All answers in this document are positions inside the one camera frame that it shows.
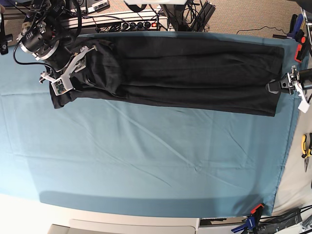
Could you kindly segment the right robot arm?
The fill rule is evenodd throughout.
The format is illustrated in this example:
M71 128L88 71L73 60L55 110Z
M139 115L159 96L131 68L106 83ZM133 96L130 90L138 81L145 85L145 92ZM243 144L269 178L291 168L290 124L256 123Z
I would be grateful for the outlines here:
M40 82L50 82L55 95L71 90L83 91L82 82L73 74L87 67L87 53L96 50L82 46L78 53L72 53L67 46L75 42L82 30L82 13L78 1L72 4L76 10L78 26L76 32L63 28L57 18L66 7L64 0L34 0L22 24L17 38L17 48L35 57L34 65L43 65L46 70L40 75Z

